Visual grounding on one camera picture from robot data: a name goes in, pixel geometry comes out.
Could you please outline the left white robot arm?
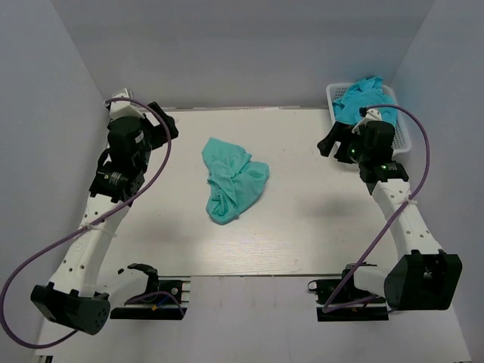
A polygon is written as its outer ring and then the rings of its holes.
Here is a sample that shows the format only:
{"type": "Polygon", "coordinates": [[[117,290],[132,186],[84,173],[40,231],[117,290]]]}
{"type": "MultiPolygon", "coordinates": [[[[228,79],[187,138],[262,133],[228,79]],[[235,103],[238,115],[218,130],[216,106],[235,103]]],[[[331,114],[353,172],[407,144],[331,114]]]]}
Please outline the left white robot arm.
{"type": "Polygon", "coordinates": [[[108,110],[107,148],[88,190],[81,231],[48,283],[34,286],[30,295],[48,321],[89,335],[130,299],[150,302],[159,295],[158,271],[150,265],[132,263],[109,281],[98,276],[134,197],[150,185],[144,175],[151,152],[178,137],[174,118],[156,102],[142,107],[118,100],[108,110]]]}

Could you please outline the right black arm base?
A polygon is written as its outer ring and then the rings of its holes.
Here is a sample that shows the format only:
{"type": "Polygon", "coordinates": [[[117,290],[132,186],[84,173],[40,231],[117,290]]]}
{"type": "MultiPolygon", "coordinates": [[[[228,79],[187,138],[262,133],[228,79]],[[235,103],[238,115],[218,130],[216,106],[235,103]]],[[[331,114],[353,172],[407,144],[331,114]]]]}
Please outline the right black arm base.
{"type": "Polygon", "coordinates": [[[318,322],[365,322],[365,321],[388,321],[391,312],[386,300],[375,297],[372,293],[359,290],[355,287],[353,278],[345,284],[342,290],[332,300],[328,308],[352,303],[331,312],[324,311],[324,305],[331,294],[336,290],[341,280],[349,273],[352,264],[348,264],[341,276],[319,278],[307,283],[307,290],[316,297],[316,315],[318,322]]]}

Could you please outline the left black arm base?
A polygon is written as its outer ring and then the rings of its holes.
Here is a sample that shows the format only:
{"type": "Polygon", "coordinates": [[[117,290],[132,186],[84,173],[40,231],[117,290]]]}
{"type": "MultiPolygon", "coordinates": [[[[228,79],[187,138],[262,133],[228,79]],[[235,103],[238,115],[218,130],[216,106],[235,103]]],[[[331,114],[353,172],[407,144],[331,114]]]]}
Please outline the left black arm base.
{"type": "Polygon", "coordinates": [[[110,292],[110,319],[181,321],[188,310],[189,277],[166,277],[146,264],[132,263],[120,269],[110,292]]]}

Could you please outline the teal green t shirt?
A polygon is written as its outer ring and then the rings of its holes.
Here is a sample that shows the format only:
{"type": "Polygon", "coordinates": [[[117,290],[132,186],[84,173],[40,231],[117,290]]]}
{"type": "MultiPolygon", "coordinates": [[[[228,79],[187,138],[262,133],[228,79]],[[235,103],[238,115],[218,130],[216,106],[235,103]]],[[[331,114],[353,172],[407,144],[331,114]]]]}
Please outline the teal green t shirt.
{"type": "Polygon", "coordinates": [[[261,197],[269,166],[253,161],[245,148],[217,138],[208,140],[201,155],[210,186],[206,212],[216,224],[226,225],[261,197]]]}

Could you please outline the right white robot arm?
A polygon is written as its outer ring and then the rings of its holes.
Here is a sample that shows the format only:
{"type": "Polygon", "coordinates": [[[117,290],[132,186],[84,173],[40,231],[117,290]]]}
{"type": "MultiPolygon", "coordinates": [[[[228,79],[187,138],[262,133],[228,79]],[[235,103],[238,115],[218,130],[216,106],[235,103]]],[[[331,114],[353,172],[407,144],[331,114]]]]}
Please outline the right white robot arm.
{"type": "Polygon", "coordinates": [[[392,158],[394,135],[394,126],[366,116],[356,126],[335,123],[318,143],[324,157],[338,143],[336,159],[358,165],[361,180],[386,219],[362,257],[343,271],[340,283],[323,298],[325,313],[376,299],[384,299],[396,311],[446,310],[451,305],[462,272],[461,259],[445,252],[427,227],[405,168],[392,158]],[[391,269],[367,262],[387,232],[398,256],[391,269]]]}

